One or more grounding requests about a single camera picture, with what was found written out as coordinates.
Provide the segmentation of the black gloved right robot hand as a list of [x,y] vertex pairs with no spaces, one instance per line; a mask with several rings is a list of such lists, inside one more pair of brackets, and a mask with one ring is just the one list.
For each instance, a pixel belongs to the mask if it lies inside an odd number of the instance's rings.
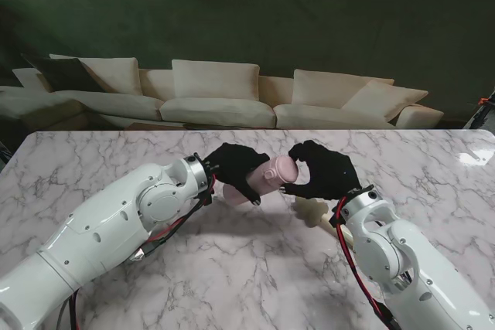
[[305,199],[340,200],[362,189],[350,157],[331,151],[313,140],[294,145],[288,152],[294,162],[305,162],[309,169],[306,184],[285,183],[281,191]]

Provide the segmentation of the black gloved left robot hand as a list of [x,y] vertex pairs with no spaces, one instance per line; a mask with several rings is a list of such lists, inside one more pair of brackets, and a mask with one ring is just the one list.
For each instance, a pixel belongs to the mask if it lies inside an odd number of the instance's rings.
[[233,186],[242,196],[255,205],[261,203],[261,197],[247,182],[247,176],[270,158],[244,145],[223,143],[203,160],[214,172],[217,179]]

